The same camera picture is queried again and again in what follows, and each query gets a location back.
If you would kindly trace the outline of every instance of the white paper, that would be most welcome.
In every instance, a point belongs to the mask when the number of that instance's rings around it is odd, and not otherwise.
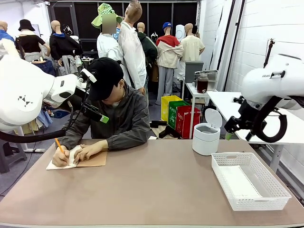
[[[220,171],[237,197],[262,197],[239,165],[220,166]]]
[[[74,147],[73,149],[70,150],[70,157],[69,157],[69,165],[64,166],[64,167],[57,167],[55,166],[52,161],[47,166],[47,170],[60,170],[60,169],[71,169],[75,168],[76,164],[73,164],[74,161],[74,154],[77,150],[81,149],[80,145]]]

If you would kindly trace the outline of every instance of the pencil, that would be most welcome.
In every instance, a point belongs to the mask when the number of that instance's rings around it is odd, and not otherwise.
[[[62,147],[61,147],[61,145],[60,145],[60,143],[59,143],[59,141],[58,141],[57,138],[55,138],[55,141],[56,141],[58,147],[60,148],[61,152],[64,154],[65,152],[63,151],[63,149],[62,149]]]

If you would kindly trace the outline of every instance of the black cap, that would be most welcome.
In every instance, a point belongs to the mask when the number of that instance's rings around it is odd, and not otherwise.
[[[124,73],[119,63],[108,57],[93,60],[87,70],[97,80],[95,83],[91,82],[89,99],[93,101],[107,99],[111,95],[113,86],[117,86],[119,81],[124,78]]]
[[[35,29],[33,28],[33,26],[31,25],[29,20],[26,19],[22,19],[20,20],[20,27],[19,27],[19,31],[21,31],[22,29],[29,29],[31,31],[35,31]]]

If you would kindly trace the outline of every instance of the brown bottle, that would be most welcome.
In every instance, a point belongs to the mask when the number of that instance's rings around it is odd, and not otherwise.
[[[197,91],[198,93],[204,94],[205,92],[207,92],[207,88],[208,88],[208,77],[206,74],[201,74],[198,77]]]

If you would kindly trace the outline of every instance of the hand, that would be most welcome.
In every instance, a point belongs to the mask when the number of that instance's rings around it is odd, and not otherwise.
[[[59,66],[61,66],[62,67],[62,60],[60,59],[60,60],[58,60],[58,64],[59,64]]]
[[[58,147],[52,160],[52,163],[57,167],[69,165],[70,151],[67,150],[65,146],[61,146],[61,148],[63,149],[64,154],[61,152],[60,148]]]
[[[77,150],[74,154],[74,163],[84,160],[89,160],[93,154],[97,154],[103,149],[108,148],[107,140],[102,140],[94,143],[93,145],[80,145],[81,149]]]
[[[144,87],[138,89],[138,91],[141,92],[142,95],[145,95],[145,93],[146,93],[146,90],[144,89]]]

